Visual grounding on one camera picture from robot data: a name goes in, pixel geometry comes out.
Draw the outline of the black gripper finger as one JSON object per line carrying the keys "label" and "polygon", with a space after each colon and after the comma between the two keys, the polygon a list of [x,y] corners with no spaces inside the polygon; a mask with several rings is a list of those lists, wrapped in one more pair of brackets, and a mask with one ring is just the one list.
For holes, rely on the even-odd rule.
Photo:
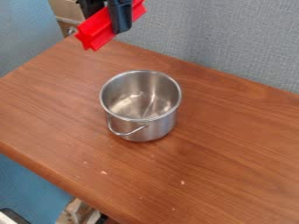
{"label": "black gripper finger", "polygon": [[89,18],[105,7],[107,0],[76,0],[84,18]]}
{"label": "black gripper finger", "polygon": [[132,0],[107,0],[108,14],[115,34],[132,27]]}

